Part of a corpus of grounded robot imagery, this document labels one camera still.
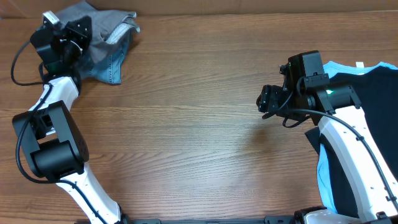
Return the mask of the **grey cotton shorts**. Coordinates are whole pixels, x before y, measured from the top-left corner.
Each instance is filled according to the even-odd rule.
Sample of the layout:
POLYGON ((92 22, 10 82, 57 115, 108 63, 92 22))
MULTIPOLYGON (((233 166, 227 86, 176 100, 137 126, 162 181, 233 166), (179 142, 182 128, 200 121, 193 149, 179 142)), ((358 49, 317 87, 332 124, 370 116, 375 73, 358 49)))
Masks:
POLYGON ((84 16, 91 18, 92 40, 88 47, 90 57, 98 63, 119 48, 122 39, 132 30, 140 31, 134 21, 134 11, 97 10, 86 1, 81 1, 55 13, 62 24, 76 21, 84 16))

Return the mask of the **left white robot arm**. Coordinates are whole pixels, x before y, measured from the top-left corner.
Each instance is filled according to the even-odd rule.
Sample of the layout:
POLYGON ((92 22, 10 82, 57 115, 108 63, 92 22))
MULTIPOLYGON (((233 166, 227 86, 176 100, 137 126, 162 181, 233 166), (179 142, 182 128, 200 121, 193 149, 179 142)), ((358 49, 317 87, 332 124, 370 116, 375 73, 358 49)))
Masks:
POLYGON ((29 40, 42 59, 43 93, 29 111, 12 119, 16 164, 27 180, 66 191, 90 223, 129 223, 91 170, 88 146, 70 114, 81 92, 75 65, 87 53, 91 38, 90 17, 62 24, 52 12, 43 14, 42 26, 29 40))

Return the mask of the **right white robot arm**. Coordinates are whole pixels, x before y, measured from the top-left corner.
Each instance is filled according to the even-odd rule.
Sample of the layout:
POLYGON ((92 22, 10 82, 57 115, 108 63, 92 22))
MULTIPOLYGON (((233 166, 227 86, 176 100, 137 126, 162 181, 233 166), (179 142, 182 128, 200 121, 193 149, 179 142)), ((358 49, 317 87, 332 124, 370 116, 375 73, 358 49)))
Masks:
POLYGON ((353 193, 358 221, 397 219, 397 180, 371 136, 361 101, 348 84, 266 85, 256 102, 267 119, 311 119, 335 153, 353 193))

